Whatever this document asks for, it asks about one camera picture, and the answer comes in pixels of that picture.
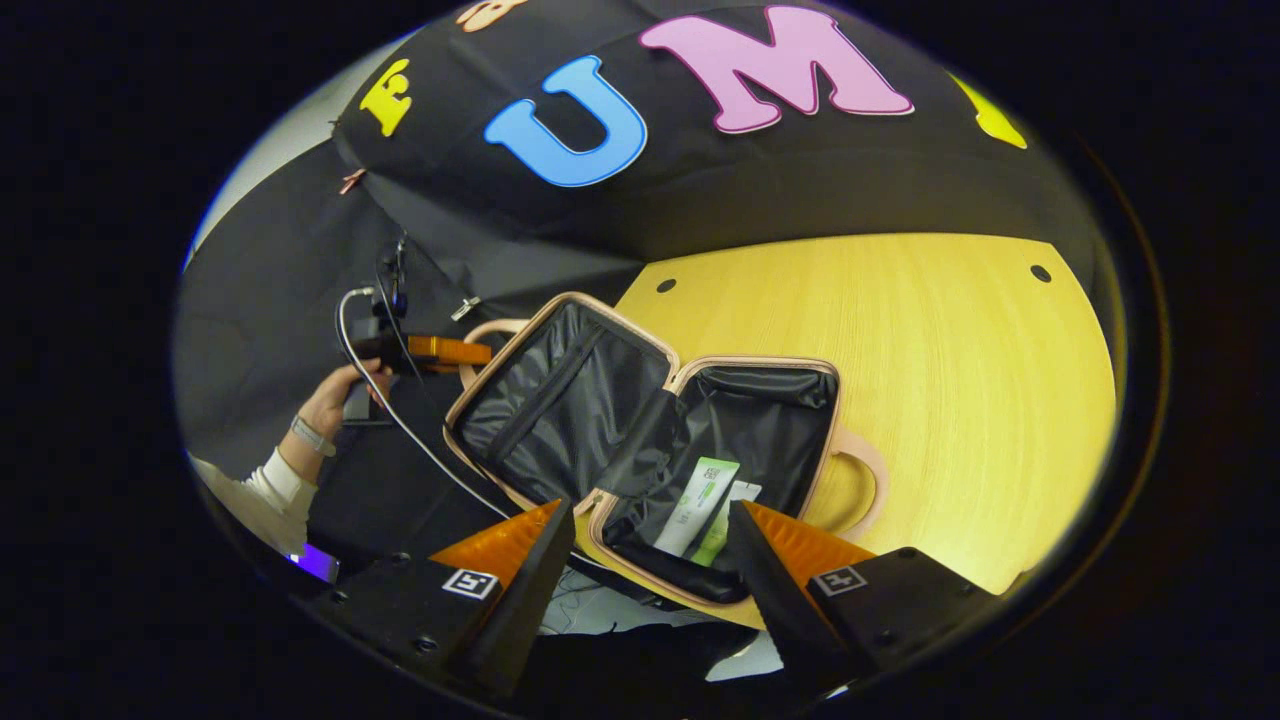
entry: wooden table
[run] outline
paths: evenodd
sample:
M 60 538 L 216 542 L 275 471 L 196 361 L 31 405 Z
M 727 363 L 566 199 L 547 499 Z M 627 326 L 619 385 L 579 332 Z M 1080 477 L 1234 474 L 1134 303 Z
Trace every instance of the wooden table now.
M 675 287 L 659 292 L 664 281 Z M 682 363 L 710 354 L 833 363 L 841 421 L 892 474 L 860 544 L 918 547 L 993 593 L 1061 537 L 1111 439 L 1115 379 L 1102 331 L 1043 242 L 918 233 L 739 247 L 648 265 L 617 309 Z M 855 521 L 870 502 L 864 475 L 828 464 L 805 520 L 831 530 Z M 699 610 L 763 628 L 750 603 Z

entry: white cable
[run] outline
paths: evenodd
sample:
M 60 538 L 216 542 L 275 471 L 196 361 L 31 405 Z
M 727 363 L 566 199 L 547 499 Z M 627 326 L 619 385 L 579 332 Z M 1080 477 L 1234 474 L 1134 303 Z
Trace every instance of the white cable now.
M 434 452 L 431 452 L 431 448 L 426 447 L 426 443 L 424 443 L 422 439 L 417 437 L 417 433 L 415 433 L 408 427 L 408 424 L 404 423 L 404 420 L 401 419 L 401 416 L 396 413 L 396 409 L 392 407 L 390 400 L 388 400 L 383 395 L 383 388 L 378 387 L 378 383 L 374 382 L 374 378 L 369 374 L 369 370 L 366 370 L 365 366 L 360 363 L 360 359 L 356 357 L 356 348 L 351 345 L 351 338 L 347 336 L 347 301 L 351 300 L 352 297 L 356 297 L 357 295 L 364 295 L 364 296 L 367 296 L 367 297 L 372 297 L 372 295 L 375 292 L 376 292 L 376 290 L 372 286 L 356 288 L 356 290 L 352 290 L 352 291 L 347 292 L 347 295 L 343 295 L 342 300 L 338 302 L 338 333 L 342 336 L 342 345 L 347 350 L 347 356 L 351 359 L 352 364 L 356 365 L 356 370 L 358 370 L 360 374 L 365 378 L 365 382 L 369 383 L 370 389 L 372 389 L 374 393 L 378 395 L 378 398 L 383 401 L 383 407 L 387 409 L 387 414 L 390 415 L 393 420 L 396 420 L 396 424 L 399 425 L 399 428 L 402 430 L 404 430 L 404 433 L 407 433 L 408 437 L 413 438 L 413 442 L 416 442 L 417 446 L 422 448 L 422 452 L 425 452 L 426 456 L 430 457 L 431 461 L 435 462 L 435 465 L 440 470 L 443 470 L 444 474 L 448 475 L 451 480 L 454 482 L 454 484 L 457 484 L 462 489 L 467 491 L 471 495 L 471 497 L 474 497 L 474 498 L 479 500 L 480 502 L 483 502 L 485 505 L 485 507 L 488 507 L 489 510 L 493 510 L 494 512 L 497 512 L 498 515 L 500 515 L 503 518 L 509 518 L 509 515 L 507 515 L 506 512 L 503 512 L 502 510 L 499 510 L 497 505 L 489 502 L 488 500 L 485 500 L 484 496 L 481 496 L 476 491 L 471 489 L 465 482 L 462 482 L 462 478 L 460 478 L 456 474 L 453 474 L 453 470 L 451 470 L 448 465 L 445 465 L 444 462 L 440 462 L 440 459 L 436 457 Z M 586 557 L 584 555 L 580 555 L 580 553 L 572 552 L 572 551 L 571 551 L 571 555 L 573 555 L 575 557 L 577 557 L 579 560 L 581 560 L 584 562 L 588 562 L 590 565 L 600 568 L 602 570 L 608 570 L 608 568 L 605 568 L 604 565 L 600 565 L 599 562 L 591 560 L 590 557 Z

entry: purple light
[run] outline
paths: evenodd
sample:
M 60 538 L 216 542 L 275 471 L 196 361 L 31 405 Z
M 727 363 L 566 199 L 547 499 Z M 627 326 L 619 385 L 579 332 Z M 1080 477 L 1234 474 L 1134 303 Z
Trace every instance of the purple light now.
M 332 583 L 338 577 L 338 560 L 310 544 L 306 546 L 306 555 L 302 557 L 296 559 L 293 555 L 288 557 L 289 560 L 293 560 L 298 568 L 302 568 L 307 573 L 311 573 L 326 583 Z

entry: black fabric lining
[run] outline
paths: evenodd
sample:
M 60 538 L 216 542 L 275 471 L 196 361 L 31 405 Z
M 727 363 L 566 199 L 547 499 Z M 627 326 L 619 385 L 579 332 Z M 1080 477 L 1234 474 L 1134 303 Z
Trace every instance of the black fabric lining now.
M 605 520 L 604 544 L 710 602 L 745 598 L 746 585 L 723 548 L 710 566 L 689 560 L 701 546 L 712 519 L 728 502 L 727 491 L 680 557 L 653 543 L 701 456 L 740 462 L 733 482 L 760 486 L 755 502 L 797 515 L 817 479 L 837 393 L 835 375 L 820 370 L 703 368 L 675 402 L 654 407 L 637 420 L 636 437 L 620 447 L 605 471 L 602 487 L 622 500 Z
M 524 439 L 534 423 L 556 402 L 564 388 L 568 387 L 568 383 L 573 382 L 573 375 L 582 369 L 582 364 L 586 363 L 591 351 L 595 350 L 595 343 L 604 334 L 604 328 L 591 320 L 586 320 L 584 325 L 590 328 L 586 334 L 577 341 L 568 355 L 561 357 L 559 364 L 552 370 L 552 374 L 543 380 L 543 384 L 539 386 L 534 396 L 526 400 L 511 420 L 507 421 L 507 427 L 494 436 L 488 452 L 490 462 L 500 465 L 511 455 L 511 451 Z
M 535 502 L 620 497 L 602 529 L 622 559 L 696 597 L 744 600 L 728 552 L 690 560 L 726 491 L 682 556 L 655 542 L 699 457 L 740 462 L 733 482 L 756 502 L 799 514 L 835 421 L 836 375 L 815 368 L 708 365 L 680 395 L 663 389 L 672 361 L 626 325 L 564 302 L 472 398 L 453 432 L 463 452 Z

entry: white sleeve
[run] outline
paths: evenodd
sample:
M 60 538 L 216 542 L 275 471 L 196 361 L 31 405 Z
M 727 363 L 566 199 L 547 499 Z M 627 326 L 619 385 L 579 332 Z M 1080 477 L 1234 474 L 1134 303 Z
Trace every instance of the white sleeve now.
M 300 478 L 279 450 L 242 483 L 191 454 L 187 456 L 219 502 L 259 539 L 284 555 L 305 555 L 307 511 L 316 487 Z

